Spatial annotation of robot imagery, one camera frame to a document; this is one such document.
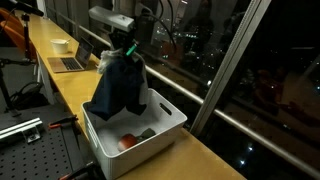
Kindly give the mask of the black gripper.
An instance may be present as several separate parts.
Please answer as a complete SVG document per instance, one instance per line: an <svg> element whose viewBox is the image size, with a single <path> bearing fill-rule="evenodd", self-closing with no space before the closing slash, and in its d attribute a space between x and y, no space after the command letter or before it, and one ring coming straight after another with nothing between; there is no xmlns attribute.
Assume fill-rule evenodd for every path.
<svg viewBox="0 0 320 180"><path fill-rule="evenodd" d="M115 49L122 49L126 56L131 56L138 47L138 42L135 40L133 30L129 32L115 30L109 37L113 47Z"/></svg>

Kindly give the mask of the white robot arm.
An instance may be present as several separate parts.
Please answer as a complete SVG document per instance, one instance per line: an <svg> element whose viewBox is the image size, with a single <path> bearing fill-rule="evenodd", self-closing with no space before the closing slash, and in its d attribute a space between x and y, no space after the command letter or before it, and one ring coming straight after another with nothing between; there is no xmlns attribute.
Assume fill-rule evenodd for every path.
<svg viewBox="0 0 320 180"><path fill-rule="evenodd" d="M171 31L160 17L147 8L143 8L139 15L133 17L133 26L128 32L117 29L110 34L111 41L116 49L130 50L133 44L147 46L151 43L152 25L159 23L170 38L169 45L173 53L177 51L176 43Z"/></svg>

